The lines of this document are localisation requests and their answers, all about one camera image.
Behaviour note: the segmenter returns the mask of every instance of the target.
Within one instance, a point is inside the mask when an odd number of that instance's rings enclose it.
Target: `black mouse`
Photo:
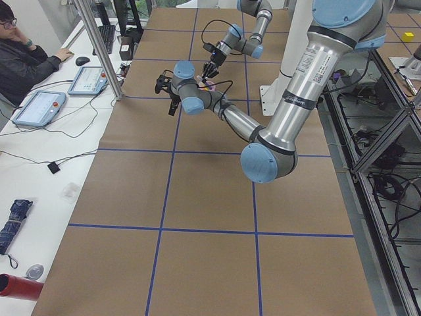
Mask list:
[[[76,63],[76,66],[82,66],[90,61],[91,60],[89,58],[82,56],[82,57],[76,58],[75,63]]]

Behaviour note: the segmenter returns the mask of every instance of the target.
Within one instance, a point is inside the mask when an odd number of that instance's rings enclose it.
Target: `glasses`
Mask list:
[[[0,22],[1,25],[3,25],[3,27],[6,30],[10,30],[11,28],[14,28],[16,26],[16,22],[18,22],[17,18],[14,18],[13,20],[9,20],[6,22]]]

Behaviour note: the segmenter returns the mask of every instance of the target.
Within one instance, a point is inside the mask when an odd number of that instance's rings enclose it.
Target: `red cylinder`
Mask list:
[[[0,275],[0,296],[36,301],[44,283],[20,278],[14,275]]]

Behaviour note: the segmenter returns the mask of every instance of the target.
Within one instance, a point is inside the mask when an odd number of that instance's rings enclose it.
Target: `black jacket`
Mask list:
[[[19,106],[32,87],[57,71],[60,63],[40,46],[30,51],[17,41],[0,39],[0,93]]]

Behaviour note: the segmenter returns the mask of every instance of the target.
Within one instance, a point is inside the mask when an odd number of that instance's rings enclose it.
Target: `blue and white device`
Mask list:
[[[107,79],[102,67],[80,67],[67,93],[79,97],[97,95],[106,84]]]
[[[16,125],[45,126],[60,111],[65,101],[65,93],[38,91],[31,96],[12,122]]]

